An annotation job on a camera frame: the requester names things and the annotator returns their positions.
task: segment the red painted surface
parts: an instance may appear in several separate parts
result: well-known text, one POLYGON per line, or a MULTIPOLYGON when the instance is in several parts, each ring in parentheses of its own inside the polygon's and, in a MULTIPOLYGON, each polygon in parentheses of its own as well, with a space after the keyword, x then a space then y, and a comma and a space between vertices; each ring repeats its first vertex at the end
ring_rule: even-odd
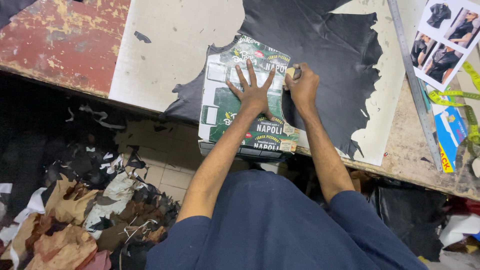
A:
POLYGON ((0 69, 107 97, 130 0, 38 0, 0 31, 0 69))

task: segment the yellow measuring tape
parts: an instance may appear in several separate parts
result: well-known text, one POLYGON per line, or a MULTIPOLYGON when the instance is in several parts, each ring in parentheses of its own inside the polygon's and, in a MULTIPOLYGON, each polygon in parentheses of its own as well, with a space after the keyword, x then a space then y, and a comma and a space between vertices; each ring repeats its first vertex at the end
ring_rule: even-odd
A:
POLYGON ((455 107, 463 106, 465 108, 465 114, 467 116, 467 121, 468 121, 468 139, 475 144, 480 144, 480 133, 479 133, 478 121, 477 121, 477 118, 475 117, 475 113, 473 112, 472 107, 467 104, 455 103, 455 102, 442 99, 439 95, 463 96, 464 98, 472 98, 476 100, 480 100, 480 95, 473 94, 473 93, 465 93, 463 91, 445 91, 443 93, 440 93, 438 90, 434 90, 428 94, 428 97, 430 97, 430 99, 438 105, 455 106, 455 107))
POLYGON ((473 69, 472 65, 465 61, 462 65, 463 69, 472 77, 473 84, 480 91, 480 75, 473 69))

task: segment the hand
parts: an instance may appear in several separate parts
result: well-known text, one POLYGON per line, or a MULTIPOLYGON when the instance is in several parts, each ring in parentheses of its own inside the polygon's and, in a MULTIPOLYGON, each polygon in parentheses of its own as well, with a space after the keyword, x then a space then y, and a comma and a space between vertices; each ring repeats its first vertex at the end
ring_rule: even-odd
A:
POLYGON ((306 112, 315 111, 316 113, 315 96, 320 79, 305 62, 293 64, 293 67, 300 69, 300 72, 293 75, 293 78, 287 74, 285 90, 291 92, 293 103, 295 103, 300 116, 306 112))
POLYGON ((236 65, 235 69, 237 70, 240 84, 243 87, 243 92, 233 86, 233 84, 229 80, 227 80, 227 85, 230 90, 232 90, 232 92, 240 99, 240 111, 249 111, 251 113, 254 113, 255 116, 263 113, 268 120, 275 121, 275 117, 272 115, 270 109, 268 108, 267 98, 267 91, 272 84, 273 77, 275 75, 275 68, 272 68, 267 80, 265 81, 264 86, 262 87, 257 86, 257 76, 255 75, 255 71, 253 71, 252 61, 250 61, 250 59, 247 60, 247 69, 250 75, 250 83, 252 84, 252 86, 248 85, 248 82, 243 76, 240 66, 236 65))

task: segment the black leather shirt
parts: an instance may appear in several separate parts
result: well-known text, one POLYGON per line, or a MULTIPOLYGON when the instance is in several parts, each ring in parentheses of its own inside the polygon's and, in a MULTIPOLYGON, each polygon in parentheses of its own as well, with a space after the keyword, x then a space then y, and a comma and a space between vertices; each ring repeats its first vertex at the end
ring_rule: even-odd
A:
POLYGON ((449 68, 454 68, 460 61, 455 55, 455 51, 447 52, 446 50, 437 50, 433 55, 432 67, 427 71, 427 75, 435 81, 442 83, 444 73, 449 68))
POLYGON ((427 45, 423 39, 415 40, 415 42, 413 42, 412 52, 410 53, 414 67, 419 66, 418 59, 421 52, 427 53, 427 45))
POLYGON ((432 16, 428 19, 427 23, 431 27, 440 28, 440 25, 444 20, 448 20, 452 17, 452 12, 448 6, 444 4, 435 4, 430 7, 432 16))
POLYGON ((452 35, 448 39, 454 39, 454 38, 462 38, 468 33, 473 32, 473 23, 472 22, 467 22, 463 21, 456 29, 455 32, 453 32, 452 35))

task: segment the finger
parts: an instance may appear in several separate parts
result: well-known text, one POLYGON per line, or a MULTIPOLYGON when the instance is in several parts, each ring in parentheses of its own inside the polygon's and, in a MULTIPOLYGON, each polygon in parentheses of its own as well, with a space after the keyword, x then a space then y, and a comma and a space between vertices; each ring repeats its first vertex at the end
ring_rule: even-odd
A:
POLYGON ((252 61, 250 59, 247 59, 247 69, 248 69, 248 74, 250 75, 250 84, 252 85, 252 87, 257 86, 257 75, 255 75, 252 61))
POLYGON ((245 77, 243 76, 243 72, 241 71, 240 66, 236 65, 235 69, 237 70, 237 75, 239 76, 239 81, 240 81, 241 86, 243 86, 243 89, 247 89, 248 88, 248 82, 245 79, 245 77))
POLYGON ((270 121, 275 121, 275 116, 273 116, 273 114, 270 112, 270 110, 266 111, 266 113, 264 113, 265 117, 270 120, 270 121))
POLYGON ((285 76, 285 84, 286 84, 286 86, 287 86, 289 89, 290 89, 290 87, 291 87, 292 85, 295 84, 295 81, 292 79, 292 76, 290 76, 290 74, 287 74, 287 75, 285 76))
POLYGON ((268 89, 272 85, 273 82, 273 77, 275 76, 275 68, 272 68, 270 71, 270 74, 268 75, 267 80, 265 81, 264 86, 262 86, 263 89, 268 89))
POLYGON ((241 95, 243 94, 240 90, 238 90, 238 88, 236 88, 235 86, 233 86, 232 82, 227 80, 227 85, 228 87, 230 88, 230 90, 232 90, 233 94, 235 94, 235 96, 237 96, 238 98, 241 99, 241 95))
POLYGON ((293 75, 293 80, 298 80, 301 77, 301 70, 297 74, 293 75))
POLYGON ((303 71, 303 72, 312 72, 312 70, 310 69, 310 67, 308 67, 308 64, 303 62, 303 63, 300 63, 300 69, 303 71))

